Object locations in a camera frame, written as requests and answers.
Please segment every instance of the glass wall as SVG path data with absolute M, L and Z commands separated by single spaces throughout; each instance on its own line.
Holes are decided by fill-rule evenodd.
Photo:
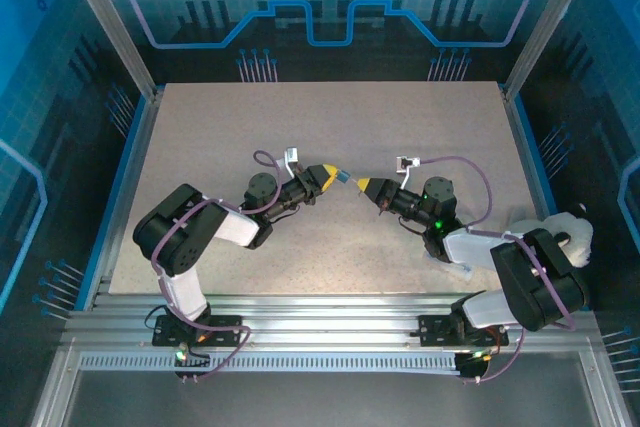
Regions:
M 594 225 L 592 261 L 584 273 L 603 333 L 632 326 L 637 336 L 640 0 L 574 0 L 522 99 L 558 209 L 581 202 Z M 621 380 L 637 377 L 637 363 L 624 365 L 632 373 Z M 627 398 L 637 412 L 640 397 Z
M 163 83 L 504 80 L 546 0 L 114 2 Z
M 0 418 L 26 425 L 77 295 L 47 261 L 81 277 L 138 94 L 85 0 L 0 9 Z

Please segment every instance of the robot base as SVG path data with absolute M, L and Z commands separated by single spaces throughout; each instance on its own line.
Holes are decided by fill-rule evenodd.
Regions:
M 509 336 L 500 326 L 493 326 L 495 335 L 500 335 L 500 345 L 509 345 Z M 487 329 L 474 329 L 456 313 L 450 315 L 420 315 L 418 330 L 411 333 L 420 338 L 421 347 L 496 347 L 496 338 Z
M 242 317 L 239 315 L 212 315 L 203 322 L 211 327 L 231 327 L 242 325 Z M 178 347 L 181 343 L 197 347 L 237 347 L 240 343 L 239 331 L 206 332 L 196 331 L 174 317 L 172 314 L 159 315 L 153 329 L 151 344 L 154 347 Z

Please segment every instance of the white connector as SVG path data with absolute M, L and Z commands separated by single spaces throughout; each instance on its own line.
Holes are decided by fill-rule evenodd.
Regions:
M 404 186 L 407 185 L 411 169 L 414 167 L 420 167 L 420 157 L 406 157 L 404 155 L 396 157 L 396 173 L 405 174 L 402 185 L 400 185 L 401 189 L 404 189 Z
M 289 175 L 293 179 L 293 170 L 298 164 L 298 148 L 297 147 L 288 147 L 287 150 L 284 151 L 284 166 L 289 172 Z

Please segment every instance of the wire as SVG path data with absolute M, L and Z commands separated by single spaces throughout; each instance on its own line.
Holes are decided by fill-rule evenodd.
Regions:
M 411 227 L 408 227 L 407 225 L 403 224 L 402 223 L 402 217 L 398 217 L 398 223 L 400 224 L 400 227 L 402 227 L 403 229 L 408 230 L 412 234 L 416 234 L 416 235 L 419 235 L 420 237 L 422 237 L 422 232 L 418 232 L 417 230 L 414 230 Z
M 558 310 L 560 310 L 560 313 L 562 313 L 562 316 L 567 320 L 567 323 L 568 323 L 568 325 L 565 325 L 565 324 L 562 324 L 562 323 L 559 323 L 559 322 L 553 322 L 551 325 L 554 325 L 554 326 L 559 327 L 561 329 L 565 329 L 565 330 L 569 330 L 569 331 L 575 331 L 576 330 L 576 324 L 575 324 L 575 321 L 574 321 L 573 317 L 571 316 L 571 314 L 569 313 L 569 311 L 565 307 L 564 303 L 562 302 L 562 299 L 560 299 L 560 296 L 558 295 L 558 292 L 553 287 L 553 284 L 549 280 L 549 277 L 547 276 L 547 273 L 542 268 L 542 265 L 540 264 L 540 261 L 535 256 L 533 250 L 531 250 L 531 248 L 526 244 L 526 242 L 524 240 L 522 240 L 520 237 L 517 237 L 515 235 L 511 235 L 511 234 L 502 234 L 502 233 L 498 233 L 498 232 L 471 230 L 472 226 L 477 225 L 477 224 L 487 220 L 489 218 L 489 216 L 491 215 L 491 211 L 493 210 L 493 194 L 491 192 L 491 185 L 489 184 L 489 179 L 487 178 L 487 176 L 484 173 L 484 171 L 475 162 L 473 162 L 473 161 L 471 161 L 471 160 L 469 160 L 469 159 L 467 159 L 465 157 L 458 156 L 458 155 L 451 155 L 451 156 L 446 156 L 446 157 L 437 157 L 435 159 L 429 159 L 429 160 L 421 160 L 420 161 L 420 165 L 432 164 L 432 163 L 435 163 L 435 162 L 442 162 L 442 161 L 446 161 L 446 160 L 458 160 L 460 162 L 464 162 L 465 164 L 470 165 L 471 167 L 473 167 L 473 169 L 476 172 L 478 172 L 478 174 L 480 174 L 480 177 L 482 177 L 482 182 L 484 183 L 484 186 L 485 186 L 485 188 L 487 190 L 487 210 L 486 210 L 485 214 L 482 217 L 480 217 L 478 220 L 474 220 L 474 221 L 472 221 L 472 222 L 470 222 L 470 223 L 468 223 L 466 225 L 465 228 L 466 228 L 467 232 L 469 232 L 470 234 L 482 235 L 482 236 L 485 236 L 485 237 L 504 238 L 504 239 L 512 240 L 512 241 L 516 242 L 522 248 L 522 250 L 524 250 L 525 254 L 527 255 L 527 257 L 529 257 L 529 260 L 531 261 L 533 266 L 538 271 L 538 274 L 540 275 L 540 278 L 542 279 L 542 282 L 544 283 L 545 287 L 549 291 L 549 294 L 551 295 L 551 298 L 553 299 L 553 301 L 555 302 L 556 306 L 558 307 Z M 486 382 L 488 380 L 495 379 L 496 377 L 502 375 L 507 369 L 509 369 L 509 367 L 511 367 L 513 362 L 516 360 L 516 358 L 520 354 L 520 350 L 522 349 L 522 344 L 524 343 L 524 333 L 525 333 L 525 330 L 523 328 L 522 329 L 522 335 L 520 336 L 520 340 L 518 341 L 518 346 L 516 347 L 516 350 L 515 350 L 513 356 L 511 357 L 511 359 L 509 359 L 509 362 L 507 362 L 504 365 L 504 367 L 502 367 L 495 374 L 492 374 L 489 377 L 486 377 L 486 375 L 485 375 L 481 379 L 476 379 L 477 383 Z
M 485 187 L 485 189 L 487 189 L 487 201 L 488 201 L 488 203 L 487 203 L 487 211 L 478 220 L 474 220 L 473 222 L 469 222 L 467 224 L 467 229 L 469 229 L 469 227 L 471 227 L 473 225 L 477 225 L 477 224 L 479 224 L 481 222 L 484 222 L 491 215 L 491 211 L 493 210 L 493 194 L 491 193 L 491 185 L 489 185 L 489 179 L 487 178 L 487 175 L 478 166 L 478 164 L 476 164 L 475 162 L 467 159 L 466 157 L 462 157 L 460 155 L 448 155 L 446 157 L 436 157 L 435 159 L 421 160 L 420 161 L 420 165 L 433 164 L 433 163 L 436 163 L 436 162 L 444 162 L 446 160 L 457 160 L 459 162 L 464 162 L 465 164 L 470 165 L 471 167 L 473 167 L 473 169 L 476 172 L 478 172 L 478 174 L 480 174 L 480 177 L 482 177 L 482 182 L 484 182 L 484 187 Z
M 187 349 L 188 349 L 188 351 L 189 351 L 189 355 L 190 355 L 191 357 L 196 357 L 196 358 L 198 358 L 198 359 L 211 360 L 211 357 L 210 357 L 210 356 L 208 356 L 208 355 L 203 355 L 203 354 L 197 354 L 197 353 L 195 353 L 195 352 L 193 351 L 193 349 L 191 348 L 191 346 L 190 346 L 190 345 L 187 347 Z
M 269 163 L 260 160 L 258 158 L 258 155 L 264 155 L 265 157 L 267 157 L 269 159 Z M 242 211 L 242 213 L 244 215 L 259 214 L 261 212 L 264 212 L 264 211 L 270 209 L 277 202 L 278 197 L 280 196 L 280 192 L 282 191 L 282 180 L 281 180 L 281 175 L 280 175 L 281 174 L 280 166 L 278 165 L 278 162 L 276 161 L 276 159 L 270 153 L 268 153 L 268 152 L 266 152 L 264 150 L 256 150 L 253 153 L 253 159 L 260 165 L 269 166 L 269 167 L 273 167 L 273 168 L 276 169 L 277 188 L 276 188 L 276 193 L 275 193 L 275 195 L 273 196 L 273 198 L 271 199 L 270 202 L 268 202 L 263 207 L 260 207 L 259 209 Z M 187 220 L 189 220 L 192 216 L 194 216 L 200 210 L 204 209 L 207 205 L 213 204 L 213 203 L 218 203 L 218 204 L 223 205 L 223 206 L 225 206 L 227 208 L 232 208 L 233 210 L 240 211 L 240 209 L 238 207 L 235 207 L 235 206 L 233 206 L 233 205 L 231 205 L 231 204 L 229 204 L 227 202 L 218 201 L 216 199 L 205 199 L 205 200 L 197 203 L 196 205 L 194 205 L 191 209 L 189 209 L 188 212 L 186 212 L 182 217 L 180 217 L 180 219 L 178 219 L 178 221 L 176 223 L 174 223 L 173 226 L 171 226 L 171 228 L 167 231 L 167 233 L 164 234 L 162 239 L 160 239 L 160 242 L 158 242 L 158 245 L 156 245 L 155 249 L 153 249 L 153 253 L 151 254 L 151 267 L 153 268 L 153 270 L 155 271 L 155 273 L 158 276 L 158 285 L 160 286 L 160 292 L 162 292 L 162 295 L 164 296 L 165 300 L 167 301 L 167 304 L 168 304 L 167 308 L 169 309 L 169 311 L 173 315 L 175 315 L 178 319 L 180 319 L 185 324 L 190 325 L 191 327 L 195 327 L 196 329 L 201 329 L 201 330 L 204 330 L 204 331 L 207 331 L 207 332 L 229 332 L 229 331 L 235 331 L 235 330 L 238 330 L 238 331 L 241 331 L 241 332 L 245 332 L 245 336 L 240 341 L 240 343 L 237 345 L 237 347 L 222 362 L 220 362 L 214 369 L 210 370 L 206 374 L 200 375 L 199 376 L 200 378 L 205 378 L 205 377 L 208 377 L 210 375 L 213 375 L 216 372 L 218 372 L 219 370 L 221 370 L 224 367 L 226 367 L 227 364 L 229 364 L 229 362 L 231 362 L 231 359 L 233 359 L 238 354 L 238 352 L 240 352 L 240 350 L 242 350 L 242 348 L 246 345 L 247 341 L 249 340 L 249 336 L 251 335 L 251 328 L 248 325 L 236 325 L 236 326 L 228 326 L 228 327 L 213 327 L 213 326 L 210 326 L 210 325 L 199 324 L 199 323 L 194 322 L 191 319 L 187 318 L 171 302 L 171 296 L 169 295 L 169 291 L 167 289 L 167 285 L 166 285 L 166 282 L 164 280 L 165 272 L 162 269 L 162 267 L 160 267 L 158 265 L 158 255 L 160 255 L 160 252 L 162 251 L 164 246 L 167 244 L 169 239 L 171 239 L 173 234 L 175 234 L 178 231 L 178 229 L 182 228 L 182 226 L 187 222 Z
M 491 374 L 491 375 L 487 376 L 487 374 L 485 373 L 485 375 L 483 377 L 476 377 L 474 380 L 463 380 L 462 382 L 465 385 L 466 384 L 471 384 L 471 383 L 480 384 L 482 382 L 487 382 L 489 380 L 493 380 L 496 377 L 500 377 L 502 374 L 504 374 L 507 370 L 509 370 L 509 368 L 516 361 L 516 359 L 518 358 L 518 355 L 520 355 L 520 351 L 522 350 L 522 345 L 524 344 L 524 333 L 525 333 L 525 330 L 522 329 L 522 333 L 520 334 L 520 339 L 518 339 L 518 345 L 516 346 L 515 352 L 513 353 L 513 355 L 509 359 L 509 361 L 506 364 L 504 364 L 502 366 L 502 368 L 500 368 L 495 374 Z
M 494 338 L 494 340 L 496 341 L 496 347 L 498 348 L 498 351 L 495 353 L 495 355 L 498 355 L 500 353 L 500 345 L 502 342 L 502 336 L 500 335 L 500 332 L 498 331 L 498 333 L 496 333 L 495 330 L 493 330 L 493 327 L 487 327 L 486 331 L 489 332 L 489 335 L 491 335 L 491 337 Z
M 157 307 L 154 307 L 153 309 L 151 309 L 151 312 L 149 312 L 149 313 L 147 314 L 147 316 L 144 318 L 144 326 L 145 326 L 147 329 L 151 329 L 151 330 L 153 330 L 153 329 L 154 329 L 154 327 L 151 327 L 149 324 L 147 324 L 147 322 L 149 321 L 149 319 L 151 318 L 151 316 L 152 316 L 153 314 L 155 314 L 155 313 L 156 313 L 158 310 L 160 310 L 160 309 L 165 309 L 165 312 L 166 312 L 166 310 L 167 310 L 167 306 L 166 306 L 166 305 L 158 305 Z
M 286 219 L 287 217 L 292 217 L 292 216 L 296 215 L 299 211 L 300 211 L 300 204 L 296 205 L 296 210 L 294 210 L 293 213 L 287 214 L 287 215 L 282 215 L 282 216 L 278 217 L 277 219 L 273 220 L 271 222 L 271 224 L 277 224 L 282 219 Z
M 533 250 L 531 250 L 531 247 L 529 247 L 524 240 L 522 240 L 520 237 L 516 235 L 501 234 L 499 232 L 489 232 L 484 230 L 469 230 L 468 232 L 470 234 L 480 235 L 483 237 L 504 238 L 506 240 L 512 240 L 516 244 L 518 244 L 522 248 L 524 253 L 527 254 L 527 257 L 529 257 L 529 260 L 531 261 L 535 269 L 538 271 L 538 274 L 540 275 L 540 279 L 542 279 L 542 283 L 549 291 L 549 295 L 551 295 L 551 298 L 553 299 L 556 306 L 558 307 L 558 310 L 560 311 L 562 316 L 567 320 L 567 323 L 568 323 L 568 325 L 565 325 L 559 322 L 553 322 L 551 325 L 554 325 L 564 330 L 570 330 L 572 332 L 576 330 L 576 323 L 573 320 L 573 317 L 571 316 L 571 314 L 569 313 L 569 310 L 565 307 L 564 303 L 562 302 L 562 299 L 560 298 L 560 295 L 558 295 L 558 292 L 553 287 L 553 284 L 551 283 L 551 280 L 549 280 L 547 273 L 544 271 L 542 264 L 540 264 L 540 261 L 533 253 Z

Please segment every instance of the table surface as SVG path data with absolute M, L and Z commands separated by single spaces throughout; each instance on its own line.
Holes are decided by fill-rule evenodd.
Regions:
M 256 149 L 281 157 L 298 147 L 305 165 L 329 163 L 359 177 L 400 180 L 399 155 L 423 159 L 462 155 L 487 174 L 491 217 L 505 229 L 513 212 L 534 216 L 531 194 L 495 82 L 341 82 L 169 84 L 127 221 L 111 293 L 156 293 L 149 262 L 132 240 L 138 221 L 178 185 L 239 203 L 252 175 L 265 171 Z M 487 194 L 478 174 L 460 162 L 415 169 L 408 189 L 451 179 L 463 220 L 480 217 Z M 259 249 L 214 241 L 197 264 L 205 293 L 387 294 L 471 292 L 499 288 L 495 272 L 471 279 L 426 257 L 406 232 L 356 184 L 335 182 L 315 206 L 302 206 L 274 226 Z

